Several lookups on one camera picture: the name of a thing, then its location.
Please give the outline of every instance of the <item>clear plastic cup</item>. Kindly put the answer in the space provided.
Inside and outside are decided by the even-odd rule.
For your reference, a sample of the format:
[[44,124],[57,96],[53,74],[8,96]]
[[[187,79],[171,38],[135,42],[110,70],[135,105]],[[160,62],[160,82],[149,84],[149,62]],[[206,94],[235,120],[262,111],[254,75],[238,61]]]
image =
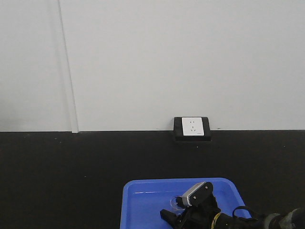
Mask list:
[[175,196],[175,197],[171,198],[171,207],[172,207],[171,212],[179,215],[184,211],[184,208],[178,206],[178,203],[177,203],[178,197],[181,197],[181,196]]

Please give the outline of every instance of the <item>blue bin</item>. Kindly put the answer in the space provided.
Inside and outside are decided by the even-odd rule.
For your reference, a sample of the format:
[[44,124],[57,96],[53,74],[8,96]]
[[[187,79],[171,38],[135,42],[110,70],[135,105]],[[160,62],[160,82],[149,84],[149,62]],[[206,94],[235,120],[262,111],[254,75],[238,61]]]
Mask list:
[[[225,178],[133,180],[123,190],[120,229],[171,229],[161,219],[160,210],[171,210],[172,197],[181,196],[203,181],[213,184],[213,194],[222,213],[231,215],[234,208],[244,205],[235,185]],[[250,217],[245,210],[237,210],[236,215]]]

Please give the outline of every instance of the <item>electrical outlet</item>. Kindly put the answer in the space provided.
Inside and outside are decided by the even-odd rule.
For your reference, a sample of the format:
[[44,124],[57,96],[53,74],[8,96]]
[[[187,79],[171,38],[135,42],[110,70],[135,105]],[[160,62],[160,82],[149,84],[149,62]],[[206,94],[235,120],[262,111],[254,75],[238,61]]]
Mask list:
[[182,118],[183,136],[204,136],[201,117]]

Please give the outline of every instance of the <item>white wall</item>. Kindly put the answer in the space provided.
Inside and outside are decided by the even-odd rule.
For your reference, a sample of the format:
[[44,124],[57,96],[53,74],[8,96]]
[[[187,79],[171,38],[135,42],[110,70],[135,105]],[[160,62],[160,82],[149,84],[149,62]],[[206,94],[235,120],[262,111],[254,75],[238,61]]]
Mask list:
[[69,58],[56,0],[0,2],[0,131],[305,129],[305,1],[60,3]]
[[80,130],[305,129],[305,1],[61,7]]
[[0,131],[71,131],[57,1],[0,1]]

